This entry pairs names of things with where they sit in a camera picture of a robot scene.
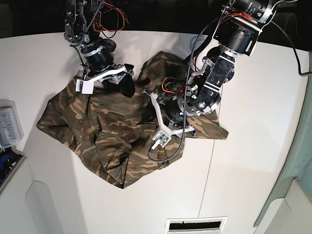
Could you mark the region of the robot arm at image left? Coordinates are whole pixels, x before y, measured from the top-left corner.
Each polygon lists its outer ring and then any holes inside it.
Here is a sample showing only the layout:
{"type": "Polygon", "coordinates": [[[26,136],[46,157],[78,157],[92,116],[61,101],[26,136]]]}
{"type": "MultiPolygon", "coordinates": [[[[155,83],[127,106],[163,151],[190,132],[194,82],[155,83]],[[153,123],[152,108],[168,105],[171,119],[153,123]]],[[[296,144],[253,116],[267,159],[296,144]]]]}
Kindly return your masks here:
{"type": "Polygon", "coordinates": [[[76,81],[76,92],[90,95],[95,83],[102,83],[108,92],[119,92],[126,97],[135,93],[131,64],[114,62],[117,47],[111,36],[105,35],[106,28],[101,24],[101,16],[109,11],[117,14],[116,29],[123,30],[128,19],[125,13],[109,0],[69,0],[64,20],[64,38],[74,48],[83,67],[76,81]]]}

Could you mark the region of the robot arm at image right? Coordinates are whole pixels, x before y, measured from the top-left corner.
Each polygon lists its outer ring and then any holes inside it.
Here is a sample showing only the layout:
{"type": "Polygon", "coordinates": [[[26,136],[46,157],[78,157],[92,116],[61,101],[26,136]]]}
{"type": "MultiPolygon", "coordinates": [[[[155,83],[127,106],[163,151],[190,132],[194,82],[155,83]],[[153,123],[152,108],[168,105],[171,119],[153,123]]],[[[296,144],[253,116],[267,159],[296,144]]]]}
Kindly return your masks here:
{"type": "Polygon", "coordinates": [[[195,133],[191,118],[211,114],[221,101],[220,88],[234,76],[238,55],[250,56],[263,29],[273,21],[280,1],[230,0],[223,5],[212,38],[218,46],[202,59],[202,68],[188,68],[184,78],[167,77],[151,98],[152,117],[158,127],[153,140],[168,142],[172,136],[195,133]]]}

